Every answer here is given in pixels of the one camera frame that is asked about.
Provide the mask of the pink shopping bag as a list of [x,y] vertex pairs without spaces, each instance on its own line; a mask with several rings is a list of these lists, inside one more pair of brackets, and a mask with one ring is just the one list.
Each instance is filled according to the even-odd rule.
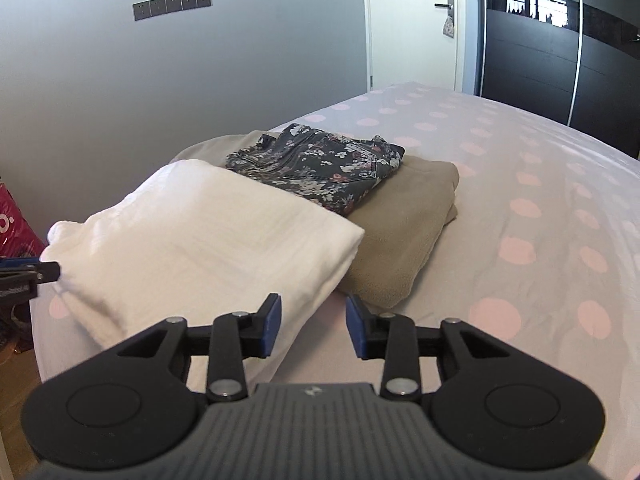
[[0,247],[6,258],[39,257],[44,249],[4,183],[0,184]]

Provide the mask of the white folded cloth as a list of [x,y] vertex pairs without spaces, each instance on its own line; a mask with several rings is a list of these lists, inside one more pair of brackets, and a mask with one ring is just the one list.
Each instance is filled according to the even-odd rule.
[[48,336],[39,365],[54,376],[96,350],[178,316],[192,326],[282,300],[271,356],[250,384],[269,382],[306,322],[346,274],[362,229],[310,200],[197,159],[173,162],[111,208],[52,226],[43,259],[60,278],[32,307]]

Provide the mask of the beige folded fleece garment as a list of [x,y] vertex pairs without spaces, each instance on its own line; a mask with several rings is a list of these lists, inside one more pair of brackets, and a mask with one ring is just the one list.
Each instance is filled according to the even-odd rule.
[[[264,133],[220,136],[187,148],[178,159],[205,160],[216,167],[248,148]],[[405,153],[400,168],[364,196],[346,217],[364,237],[338,288],[379,309],[396,307],[412,291],[444,227],[458,213],[454,196],[459,173],[451,162]]]

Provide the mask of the dark floral folded garment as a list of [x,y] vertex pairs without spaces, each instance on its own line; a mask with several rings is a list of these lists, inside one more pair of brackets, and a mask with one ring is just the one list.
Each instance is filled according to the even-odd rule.
[[227,156],[224,166],[260,183],[347,216],[401,166],[405,149],[385,141],[352,139],[301,124]]

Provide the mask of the grey pink-dotted bed cover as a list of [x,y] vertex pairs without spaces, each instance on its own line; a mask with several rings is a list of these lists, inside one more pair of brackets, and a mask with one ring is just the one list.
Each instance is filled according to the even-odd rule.
[[637,478],[638,162],[525,110],[415,82],[305,122],[457,166],[457,218],[399,311],[427,326],[461,318],[584,382],[606,411],[593,466]]

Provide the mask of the white door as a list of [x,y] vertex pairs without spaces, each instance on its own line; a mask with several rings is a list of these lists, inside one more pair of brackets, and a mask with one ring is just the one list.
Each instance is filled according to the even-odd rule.
[[369,87],[462,88],[465,0],[366,0]]

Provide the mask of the black wardrobe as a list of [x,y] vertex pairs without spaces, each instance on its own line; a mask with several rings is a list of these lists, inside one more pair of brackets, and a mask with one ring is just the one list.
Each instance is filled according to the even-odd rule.
[[639,155],[639,0],[480,0],[477,91]]

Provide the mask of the grey wall switch panel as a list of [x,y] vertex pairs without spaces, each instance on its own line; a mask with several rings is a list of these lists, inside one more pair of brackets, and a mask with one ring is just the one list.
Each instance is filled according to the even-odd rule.
[[166,14],[173,14],[194,9],[209,8],[212,0],[148,0],[132,5],[134,21],[143,21]]

